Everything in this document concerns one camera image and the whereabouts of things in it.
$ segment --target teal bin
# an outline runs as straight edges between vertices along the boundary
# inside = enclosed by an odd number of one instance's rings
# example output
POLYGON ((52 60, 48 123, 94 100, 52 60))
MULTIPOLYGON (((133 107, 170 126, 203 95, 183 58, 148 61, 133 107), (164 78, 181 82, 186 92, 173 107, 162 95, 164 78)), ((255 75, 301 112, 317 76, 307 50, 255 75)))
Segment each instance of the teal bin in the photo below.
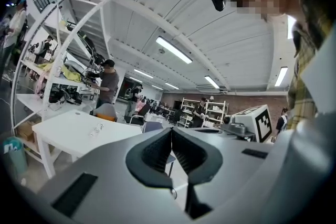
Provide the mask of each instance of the teal bin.
POLYGON ((27 171, 27 159, 23 143, 16 137, 10 137, 4 141, 3 150, 6 145, 11 145, 11 149, 5 155, 9 156, 16 173, 22 174, 27 171))

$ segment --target white ceiling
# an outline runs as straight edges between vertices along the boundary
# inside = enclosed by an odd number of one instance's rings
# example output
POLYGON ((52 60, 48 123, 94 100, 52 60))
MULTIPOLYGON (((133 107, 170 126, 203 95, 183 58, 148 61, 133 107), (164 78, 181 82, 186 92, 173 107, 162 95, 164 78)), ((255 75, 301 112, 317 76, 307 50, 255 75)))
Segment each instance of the white ceiling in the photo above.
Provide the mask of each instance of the white ceiling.
MULTIPOLYGON (((76 1, 71 5, 80 20, 88 5, 76 1)), ((264 22, 260 15, 239 14, 230 5, 218 12, 211 0, 112 0, 106 10, 109 49, 115 61, 127 68, 128 75, 166 90, 172 89, 165 82, 181 90, 196 90, 196 86, 208 84, 205 75, 231 91, 272 90, 280 71, 274 61, 288 55, 281 64, 293 65, 291 43, 287 44, 289 50, 275 50, 272 23, 264 22), (158 36, 169 40, 193 62, 187 65, 166 49, 164 54, 159 53, 162 47, 155 42, 158 36), (154 79, 135 73, 134 67, 154 79)), ((105 45, 99 16, 92 17, 82 30, 97 46, 105 45)), ((277 38, 286 36, 287 32, 277 38)), ((289 84, 289 73, 280 90, 289 84)))

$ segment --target air conditioner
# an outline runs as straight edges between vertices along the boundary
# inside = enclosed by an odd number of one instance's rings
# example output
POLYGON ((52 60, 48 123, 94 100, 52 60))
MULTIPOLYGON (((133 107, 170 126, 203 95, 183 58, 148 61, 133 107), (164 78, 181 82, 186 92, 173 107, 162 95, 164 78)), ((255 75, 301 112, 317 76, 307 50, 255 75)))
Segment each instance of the air conditioner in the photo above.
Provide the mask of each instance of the air conditioner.
POLYGON ((213 93, 213 94, 225 94, 227 93, 227 89, 225 86, 220 86, 219 89, 215 89, 212 85, 200 85, 196 86, 197 90, 201 93, 213 93))

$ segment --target trash bin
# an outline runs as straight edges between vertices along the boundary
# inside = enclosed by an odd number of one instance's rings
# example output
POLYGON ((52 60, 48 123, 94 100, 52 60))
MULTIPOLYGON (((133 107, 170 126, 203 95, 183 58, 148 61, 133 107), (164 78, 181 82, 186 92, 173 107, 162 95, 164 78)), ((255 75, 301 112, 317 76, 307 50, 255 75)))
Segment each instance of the trash bin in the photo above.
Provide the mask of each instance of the trash bin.
POLYGON ((9 159, 19 175, 27 170, 27 160, 23 143, 16 137, 7 138, 3 143, 5 159, 9 159))

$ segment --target brick wall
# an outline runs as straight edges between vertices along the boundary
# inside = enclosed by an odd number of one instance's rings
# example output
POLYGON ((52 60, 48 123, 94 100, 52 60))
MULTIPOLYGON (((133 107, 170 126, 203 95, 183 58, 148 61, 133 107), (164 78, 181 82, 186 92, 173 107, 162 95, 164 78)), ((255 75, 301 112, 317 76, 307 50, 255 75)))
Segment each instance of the brick wall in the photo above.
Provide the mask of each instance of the brick wall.
MULTIPOLYGON (((164 93, 162 94, 161 102, 164 102, 167 104, 167 106, 171 107, 174 105, 175 100, 182 101, 183 98, 190 100, 200 100, 203 96, 208 99, 211 95, 164 93)), ((282 108, 284 108, 285 106, 287 107, 287 101, 285 96, 214 95, 213 97, 214 102, 223 103, 224 101, 226 101, 227 103, 229 103, 229 115, 235 114, 247 108, 252 108, 254 106, 259 106, 263 104, 268 105, 272 121, 273 133, 275 131, 278 118, 281 116, 282 108)))

